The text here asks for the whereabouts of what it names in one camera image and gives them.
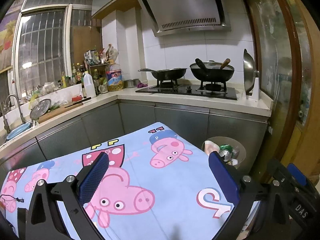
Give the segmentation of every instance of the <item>blue basin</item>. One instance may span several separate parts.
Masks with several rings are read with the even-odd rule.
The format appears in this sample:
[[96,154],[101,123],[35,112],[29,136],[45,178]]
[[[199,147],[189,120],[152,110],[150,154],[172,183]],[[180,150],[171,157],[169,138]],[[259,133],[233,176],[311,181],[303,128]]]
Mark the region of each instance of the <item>blue basin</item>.
[[22,125],[18,126],[16,129],[13,129],[7,136],[6,142],[15,138],[19,134],[25,132],[26,130],[32,127],[32,122],[23,123]]

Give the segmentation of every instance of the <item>pink pig face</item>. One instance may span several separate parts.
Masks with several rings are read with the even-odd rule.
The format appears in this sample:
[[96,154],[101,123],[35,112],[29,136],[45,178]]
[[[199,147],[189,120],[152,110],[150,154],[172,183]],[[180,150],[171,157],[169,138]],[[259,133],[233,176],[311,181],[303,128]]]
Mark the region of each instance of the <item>pink pig face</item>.
[[49,170],[48,169],[44,168],[44,169],[40,169],[40,170],[36,171],[32,175],[31,181],[29,181],[25,185],[24,191],[25,192],[33,191],[36,187],[36,183],[38,182],[38,180],[40,180],[40,179],[47,180],[48,177],[49,177]]
[[143,187],[130,186],[130,177],[122,168],[109,167],[85,210],[92,219],[100,211],[98,223],[107,228],[110,214],[135,215],[147,212],[155,203],[155,196]]
[[[7,181],[7,183],[4,185],[3,190],[1,191],[1,194],[6,194],[6,195],[11,195],[13,196],[14,192],[16,191],[17,188],[17,184],[12,181],[9,180]],[[10,212],[14,212],[16,209],[16,201],[15,199],[13,199],[10,196],[2,196],[0,198],[2,204],[5,206],[5,208]]]
[[163,168],[176,159],[184,162],[189,160],[182,154],[192,154],[192,151],[186,150],[182,141],[176,138],[163,138],[151,145],[151,150],[156,154],[152,157],[150,165],[155,168]]

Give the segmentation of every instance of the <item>faucet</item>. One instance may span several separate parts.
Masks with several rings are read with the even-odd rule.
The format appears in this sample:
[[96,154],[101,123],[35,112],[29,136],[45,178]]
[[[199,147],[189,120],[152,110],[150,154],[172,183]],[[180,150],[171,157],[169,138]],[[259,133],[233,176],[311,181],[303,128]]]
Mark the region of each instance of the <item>faucet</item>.
[[[7,100],[8,100],[8,98],[10,98],[10,97],[16,98],[17,103],[18,103],[19,112],[20,112],[21,121],[22,121],[22,123],[26,123],[26,120],[24,119],[24,117],[23,117],[23,115],[22,115],[22,112],[21,112],[21,108],[20,108],[20,104],[19,104],[19,99],[18,99],[18,97],[17,97],[16,95],[14,95],[14,94],[8,95],[7,98],[6,98],[5,101],[4,101],[4,106],[7,105]],[[2,116],[3,116],[4,128],[5,128],[5,130],[7,131],[7,133],[9,134],[11,130],[10,130],[10,127],[9,127],[9,124],[8,124],[8,120],[5,118],[5,113],[4,113],[4,109],[2,108],[1,102],[0,102],[0,108],[1,108]]]

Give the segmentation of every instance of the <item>blue hat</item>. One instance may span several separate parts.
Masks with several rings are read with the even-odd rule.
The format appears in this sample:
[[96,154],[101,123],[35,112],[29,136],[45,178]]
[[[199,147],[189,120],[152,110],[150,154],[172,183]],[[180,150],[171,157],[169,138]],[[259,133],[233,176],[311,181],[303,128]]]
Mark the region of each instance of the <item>blue hat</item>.
[[161,140],[163,138],[177,138],[177,134],[172,130],[163,130],[159,132],[155,132],[150,136],[150,143],[154,144],[156,141]]
[[54,161],[45,161],[43,163],[41,163],[37,169],[37,171],[41,170],[41,169],[51,169],[54,166]]

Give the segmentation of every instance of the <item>range hood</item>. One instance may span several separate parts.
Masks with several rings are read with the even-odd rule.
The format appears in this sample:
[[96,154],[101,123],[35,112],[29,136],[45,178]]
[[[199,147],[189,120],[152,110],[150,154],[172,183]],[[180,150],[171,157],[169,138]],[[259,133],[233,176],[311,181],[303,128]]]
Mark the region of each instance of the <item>range hood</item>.
[[223,0],[138,0],[155,36],[198,30],[231,31]]

